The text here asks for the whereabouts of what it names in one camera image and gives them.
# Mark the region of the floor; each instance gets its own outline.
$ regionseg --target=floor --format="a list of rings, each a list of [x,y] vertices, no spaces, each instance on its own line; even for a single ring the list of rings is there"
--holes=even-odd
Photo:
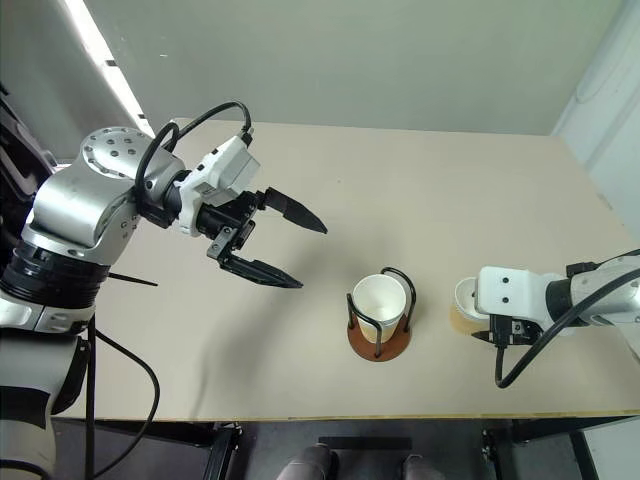
[[[339,480],[393,480],[410,452],[420,453],[447,480],[494,480],[495,473],[481,453],[480,420],[344,420],[322,422],[265,422],[243,424],[244,434],[234,453],[227,480],[274,480],[287,461],[320,437],[385,437],[386,450],[337,450]],[[56,479],[82,478],[83,427],[55,422],[58,445]],[[123,449],[131,437],[98,431],[96,465],[99,468]],[[580,480],[580,472],[566,436],[515,447],[518,480]],[[143,440],[121,465],[103,475],[110,479],[200,479],[207,452],[188,445]]]

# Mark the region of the gray wall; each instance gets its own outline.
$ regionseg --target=gray wall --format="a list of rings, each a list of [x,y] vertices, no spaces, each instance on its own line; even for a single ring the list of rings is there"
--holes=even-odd
[[[29,130],[59,159],[91,131],[130,125],[54,0],[1,0],[0,79]]]
[[[87,0],[151,124],[549,133],[620,0]]]

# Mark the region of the wall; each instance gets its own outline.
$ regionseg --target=wall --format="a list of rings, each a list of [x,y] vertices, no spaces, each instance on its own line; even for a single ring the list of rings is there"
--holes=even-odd
[[[0,9],[7,100],[44,148],[74,159],[91,131],[133,126],[56,1],[2,0]]]
[[[620,0],[87,0],[154,128],[256,120],[548,134]]]
[[[624,2],[554,133],[640,242],[640,0]]]

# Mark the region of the black metal frame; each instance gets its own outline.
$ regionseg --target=black metal frame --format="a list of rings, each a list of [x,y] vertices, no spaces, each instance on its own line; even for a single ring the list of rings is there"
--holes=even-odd
[[[384,267],[382,270],[380,270],[380,274],[384,275],[387,272],[392,272],[395,273],[396,275],[402,277],[402,279],[407,282],[407,285],[409,286],[409,291],[411,292],[411,306],[409,307],[409,311],[407,312],[407,322],[404,326],[404,331],[408,332],[409,331],[409,323],[411,322],[411,316],[413,315],[413,309],[416,306],[416,289],[413,286],[413,282],[411,281],[411,279],[403,272],[401,272],[400,270],[398,270],[397,268],[393,268],[393,267]],[[355,303],[353,302],[353,297],[351,296],[350,293],[347,293],[347,309],[349,312],[349,323],[347,324],[349,329],[352,329],[353,327],[355,327],[355,322],[353,321],[353,314],[355,313],[355,315],[359,318],[361,318],[362,320],[364,320],[365,322],[367,322],[369,325],[373,326],[376,329],[376,353],[375,353],[375,357],[378,358],[381,355],[381,345],[382,345],[382,326],[380,325],[380,323],[376,320],[374,320],[373,318],[365,315],[364,313],[362,313],[358,307],[356,307]]]
[[[57,421],[84,423],[84,420],[58,418]],[[130,420],[96,420],[98,429],[128,435],[137,434],[144,422]],[[238,446],[242,429],[238,424],[219,426],[212,422],[153,422],[145,437],[166,442],[182,443],[209,450],[209,459],[203,480],[224,480],[231,455]]]
[[[598,480],[598,474],[582,430],[630,418],[633,416],[513,420],[509,427],[488,429],[482,432],[482,453],[488,461],[493,463],[497,480],[516,479],[518,477],[510,452],[513,444],[524,444],[531,440],[556,435],[569,435],[582,478]]]

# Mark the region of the table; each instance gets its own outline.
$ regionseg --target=table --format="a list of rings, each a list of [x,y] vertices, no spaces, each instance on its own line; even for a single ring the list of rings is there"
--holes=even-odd
[[[210,121],[179,145],[193,167],[239,128]],[[240,255],[301,280],[262,287],[219,270],[207,239],[141,226],[108,280],[98,328],[145,359],[162,386],[163,420],[341,417],[532,417],[640,413],[640,365],[612,327],[557,338],[507,390],[495,348],[450,325],[453,289],[484,265],[563,272],[637,248],[555,137],[256,124],[253,155],[269,185],[329,229],[275,212]],[[371,363],[346,338],[345,294],[384,266],[418,292],[412,341]],[[526,347],[511,347],[505,368]],[[96,415],[145,418],[150,382],[99,344]],[[79,398],[66,416],[83,416]]]

